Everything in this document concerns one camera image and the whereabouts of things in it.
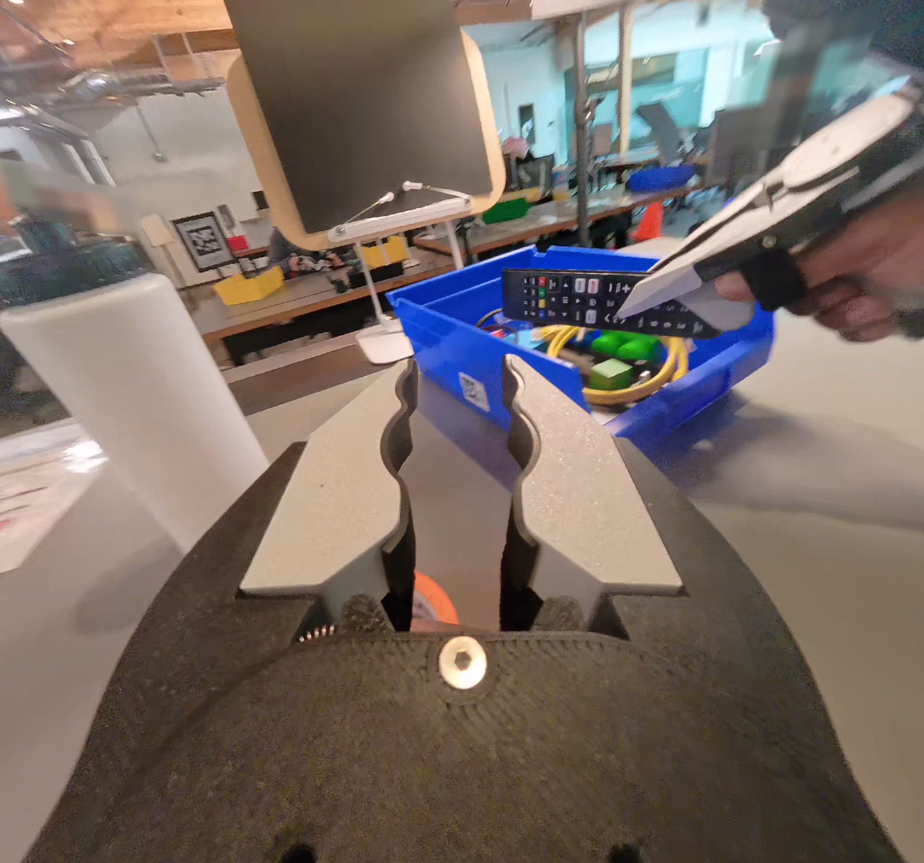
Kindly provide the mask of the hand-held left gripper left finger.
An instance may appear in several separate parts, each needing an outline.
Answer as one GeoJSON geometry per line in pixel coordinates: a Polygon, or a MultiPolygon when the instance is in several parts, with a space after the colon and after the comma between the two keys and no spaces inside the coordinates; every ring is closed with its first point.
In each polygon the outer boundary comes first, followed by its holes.
{"type": "Polygon", "coordinates": [[[416,407],[417,366],[401,361],[309,435],[240,594],[314,596],[331,617],[363,595],[411,617],[415,533],[399,471],[416,407]]]}

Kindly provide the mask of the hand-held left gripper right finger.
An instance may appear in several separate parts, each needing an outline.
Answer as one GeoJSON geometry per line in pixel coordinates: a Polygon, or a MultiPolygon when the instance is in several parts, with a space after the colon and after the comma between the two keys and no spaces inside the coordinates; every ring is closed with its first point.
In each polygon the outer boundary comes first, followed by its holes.
{"type": "Polygon", "coordinates": [[[608,630],[613,595],[678,596],[684,584],[616,439],[523,358],[505,356],[507,448],[519,467],[502,551],[502,630],[551,601],[608,630]]]}

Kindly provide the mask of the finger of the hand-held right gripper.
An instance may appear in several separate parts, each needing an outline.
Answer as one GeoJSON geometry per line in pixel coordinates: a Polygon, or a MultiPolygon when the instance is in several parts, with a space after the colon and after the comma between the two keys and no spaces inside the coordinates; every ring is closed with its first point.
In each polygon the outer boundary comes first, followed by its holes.
{"type": "Polygon", "coordinates": [[[798,253],[850,213],[922,176],[922,86],[871,99],[813,134],[687,237],[680,269],[742,269],[798,253]]]}
{"type": "Polygon", "coordinates": [[[757,310],[754,300],[721,297],[715,281],[739,271],[751,249],[689,249],[668,255],[662,250],[632,251],[645,261],[628,292],[621,292],[615,326],[637,333],[662,333],[668,321],[687,321],[687,333],[727,333],[748,324],[757,310]]]}

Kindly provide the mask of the black remote control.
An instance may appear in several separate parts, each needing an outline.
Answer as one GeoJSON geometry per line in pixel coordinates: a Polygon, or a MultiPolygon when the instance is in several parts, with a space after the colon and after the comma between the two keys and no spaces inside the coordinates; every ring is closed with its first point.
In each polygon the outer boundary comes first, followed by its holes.
{"type": "Polygon", "coordinates": [[[571,325],[631,335],[712,339],[721,333],[672,300],[623,319],[619,311],[640,272],[600,270],[502,270],[502,314],[538,325],[571,325]]]}

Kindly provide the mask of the orange tape roll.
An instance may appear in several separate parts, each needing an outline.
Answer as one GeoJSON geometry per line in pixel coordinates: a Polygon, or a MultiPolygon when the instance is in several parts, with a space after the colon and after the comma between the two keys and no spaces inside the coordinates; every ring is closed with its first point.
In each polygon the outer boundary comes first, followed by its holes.
{"type": "Polygon", "coordinates": [[[456,607],[445,590],[428,575],[415,571],[411,628],[439,630],[457,627],[458,623],[456,607]]]}

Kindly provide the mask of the blue plastic bin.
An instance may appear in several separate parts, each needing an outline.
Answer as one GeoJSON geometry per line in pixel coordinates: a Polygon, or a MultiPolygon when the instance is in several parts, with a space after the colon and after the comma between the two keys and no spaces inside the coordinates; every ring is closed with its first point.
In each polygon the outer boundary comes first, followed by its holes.
{"type": "MultiPolygon", "coordinates": [[[[464,407],[506,431],[510,415],[502,402],[502,361],[522,357],[555,388],[589,411],[575,367],[549,360],[489,335],[476,323],[502,305],[502,270],[603,270],[643,274],[654,264],[623,252],[558,246],[544,252],[523,247],[391,292],[391,303],[409,338],[422,376],[464,407]]],[[[749,323],[712,339],[693,337],[690,371],[626,413],[611,414],[603,425],[615,437],[648,452],[675,430],[717,404],[734,386],[763,367],[775,338],[773,315],[756,310],[749,323]]]]}

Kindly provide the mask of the white squeeze bottle black cap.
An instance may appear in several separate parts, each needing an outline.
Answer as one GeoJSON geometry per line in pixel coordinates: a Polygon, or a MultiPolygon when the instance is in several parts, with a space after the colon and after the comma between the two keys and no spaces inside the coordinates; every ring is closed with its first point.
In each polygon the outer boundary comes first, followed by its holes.
{"type": "Polygon", "coordinates": [[[166,277],[7,309],[2,332],[182,552],[267,469],[166,277]]]}

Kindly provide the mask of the person's right hand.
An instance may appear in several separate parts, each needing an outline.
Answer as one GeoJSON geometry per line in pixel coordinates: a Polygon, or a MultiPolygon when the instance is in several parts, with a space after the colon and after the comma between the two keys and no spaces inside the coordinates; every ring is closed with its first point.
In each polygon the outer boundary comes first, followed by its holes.
{"type": "Polygon", "coordinates": [[[922,179],[839,224],[796,264],[806,293],[788,312],[853,344],[897,333],[900,314],[922,310],[922,179]]]}

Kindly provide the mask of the green plastic block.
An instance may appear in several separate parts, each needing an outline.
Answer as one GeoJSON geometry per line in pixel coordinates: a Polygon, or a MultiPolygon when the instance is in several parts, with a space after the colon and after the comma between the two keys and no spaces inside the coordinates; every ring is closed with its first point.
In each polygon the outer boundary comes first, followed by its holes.
{"type": "Polygon", "coordinates": [[[622,331],[602,331],[590,344],[594,354],[620,361],[656,363],[663,358],[664,347],[655,336],[622,331]]]}
{"type": "Polygon", "coordinates": [[[609,358],[591,367],[586,388],[607,393],[623,391],[632,387],[637,377],[637,371],[632,364],[609,358]]]}

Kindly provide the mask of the small blue tray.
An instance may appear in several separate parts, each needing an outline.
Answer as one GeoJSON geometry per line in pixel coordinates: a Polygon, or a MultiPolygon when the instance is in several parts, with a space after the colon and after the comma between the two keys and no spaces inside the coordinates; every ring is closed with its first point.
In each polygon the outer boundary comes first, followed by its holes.
{"type": "Polygon", "coordinates": [[[697,176],[694,164],[674,166],[647,166],[633,172],[626,182],[626,189],[632,193],[654,193],[684,188],[697,176]]]}

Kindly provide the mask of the wooden work table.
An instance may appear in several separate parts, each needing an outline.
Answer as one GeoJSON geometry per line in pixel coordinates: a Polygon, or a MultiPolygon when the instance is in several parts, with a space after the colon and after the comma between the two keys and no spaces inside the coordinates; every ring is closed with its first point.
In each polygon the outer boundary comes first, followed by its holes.
{"type": "MultiPolygon", "coordinates": [[[[652,202],[678,199],[695,191],[705,189],[703,183],[694,180],[683,187],[653,192],[628,192],[610,188],[590,197],[588,216],[590,222],[598,222],[620,214],[630,213],[652,202]]],[[[519,219],[485,224],[476,222],[465,235],[458,234],[459,244],[465,254],[476,257],[500,247],[515,244],[532,244],[536,239],[569,231],[578,227],[577,199],[567,199],[533,206],[519,219]]]]}

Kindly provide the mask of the white board stand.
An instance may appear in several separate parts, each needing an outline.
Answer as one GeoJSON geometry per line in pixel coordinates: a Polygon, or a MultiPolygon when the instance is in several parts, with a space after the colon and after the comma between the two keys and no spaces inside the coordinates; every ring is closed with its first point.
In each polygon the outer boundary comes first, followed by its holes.
{"type": "Polygon", "coordinates": [[[475,198],[456,189],[436,187],[405,180],[386,191],[375,202],[334,225],[327,232],[332,245],[349,244],[359,260],[376,317],[373,326],[355,333],[355,341],[366,360],[373,365],[390,365],[413,356],[413,348],[399,319],[385,314],[372,272],[362,254],[365,244],[380,241],[428,224],[443,226],[456,270],[465,266],[456,233],[456,221],[472,214],[475,198]]]}

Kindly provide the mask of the light stand pole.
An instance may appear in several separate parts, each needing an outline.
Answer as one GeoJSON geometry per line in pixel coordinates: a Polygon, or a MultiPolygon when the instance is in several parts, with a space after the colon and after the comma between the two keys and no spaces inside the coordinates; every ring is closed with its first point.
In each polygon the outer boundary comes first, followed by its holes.
{"type": "Polygon", "coordinates": [[[574,124],[576,146],[576,179],[577,179],[577,224],[579,243],[583,247],[590,246],[590,215],[589,215],[589,154],[590,154],[590,100],[587,91],[586,64],[585,64],[585,35],[587,27],[587,12],[582,11],[576,16],[573,24],[572,52],[574,77],[574,124]]]}

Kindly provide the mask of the yellow storage bin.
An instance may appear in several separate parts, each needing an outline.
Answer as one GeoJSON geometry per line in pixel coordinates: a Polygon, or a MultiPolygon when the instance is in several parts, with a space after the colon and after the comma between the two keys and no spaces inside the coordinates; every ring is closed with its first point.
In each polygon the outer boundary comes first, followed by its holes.
{"type": "Polygon", "coordinates": [[[213,283],[214,294],[226,307],[235,307],[263,301],[285,283],[283,270],[269,266],[252,274],[244,272],[213,283]]]}
{"type": "Polygon", "coordinates": [[[392,234],[384,240],[377,240],[369,245],[362,245],[359,256],[369,270],[376,270],[393,266],[401,266],[410,260],[407,239],[402,234],[392,234]]]}

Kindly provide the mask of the framed black white tag sign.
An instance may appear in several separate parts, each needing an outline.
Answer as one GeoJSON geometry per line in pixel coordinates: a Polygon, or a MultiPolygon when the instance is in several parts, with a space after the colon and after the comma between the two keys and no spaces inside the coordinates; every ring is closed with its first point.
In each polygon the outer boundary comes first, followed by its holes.
{"type": "Polygon", "coordinates": [[[236,262],[215,211],[174,219],[171,224],[197,273],[218,270],[236,262]]]}

